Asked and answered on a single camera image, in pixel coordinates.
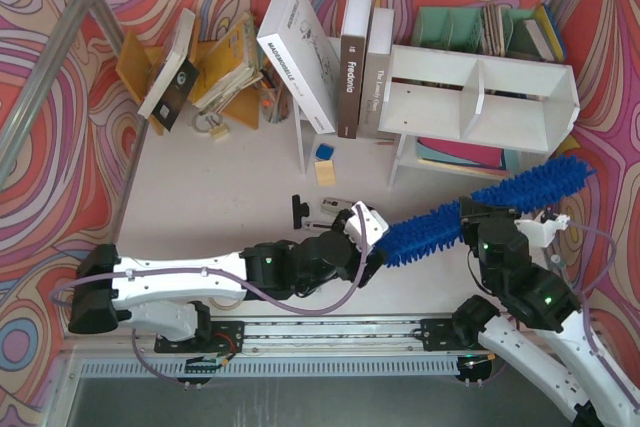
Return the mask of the blue microfiber duster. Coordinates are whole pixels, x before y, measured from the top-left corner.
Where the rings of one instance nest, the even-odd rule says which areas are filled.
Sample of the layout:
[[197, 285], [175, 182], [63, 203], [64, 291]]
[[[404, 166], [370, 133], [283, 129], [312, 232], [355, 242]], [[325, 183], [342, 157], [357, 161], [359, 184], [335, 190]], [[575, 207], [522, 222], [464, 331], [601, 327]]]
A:
[[582, 190], [595, 171], [575, 156], [561, 156], [499, 184], [393, 224], [376, 243], [385, 264], [396, 267], [452, 247], [464, 231], [489, 215], [516, 219]]

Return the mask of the white black stapler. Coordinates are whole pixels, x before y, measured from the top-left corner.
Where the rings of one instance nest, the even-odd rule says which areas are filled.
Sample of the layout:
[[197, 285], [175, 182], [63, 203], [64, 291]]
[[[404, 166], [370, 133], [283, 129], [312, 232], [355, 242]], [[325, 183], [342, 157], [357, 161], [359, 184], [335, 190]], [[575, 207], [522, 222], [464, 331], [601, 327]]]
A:
[[342, 210], [349, 210], [352, 206], [352, 201], [338, 198], [324, 198], [321, 201], [320, 209], [327, 215], [337, 215]]

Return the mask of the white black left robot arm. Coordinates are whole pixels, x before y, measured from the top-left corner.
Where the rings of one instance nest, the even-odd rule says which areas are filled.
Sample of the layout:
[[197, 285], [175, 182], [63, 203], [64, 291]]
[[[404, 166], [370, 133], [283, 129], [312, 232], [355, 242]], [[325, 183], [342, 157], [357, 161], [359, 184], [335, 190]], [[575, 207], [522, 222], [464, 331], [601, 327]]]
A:
[[290, 298], [308, 297], [335, 279], [360, 288], [385, 261], [374, 247], [388, 231], [376, 210], [358, 202], [300, 243], [260, 243], [217, 257], [137, 259], [101, 244], [76, 270], [68, 329], [91, 335], [129, 325], [174, 343], [202, 344], [211, 333], [203, 299], [261, 300], [287, 310]]

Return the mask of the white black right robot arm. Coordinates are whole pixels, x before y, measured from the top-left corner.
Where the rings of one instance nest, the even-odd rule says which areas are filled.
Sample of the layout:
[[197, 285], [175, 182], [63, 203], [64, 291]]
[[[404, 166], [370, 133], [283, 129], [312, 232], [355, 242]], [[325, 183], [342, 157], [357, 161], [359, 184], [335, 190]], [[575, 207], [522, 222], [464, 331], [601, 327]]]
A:
[[530, 220], [513, 207], [461, 198], [462, 238], [480, 284], [507, 313], [475, 295], [454, 312], [453, 330], [463, 345], [497, 354], [573, 425], [636, 426], [639, 390], [596, 336], [585, 296], [530, 255], [570, 224], [549, 210]]

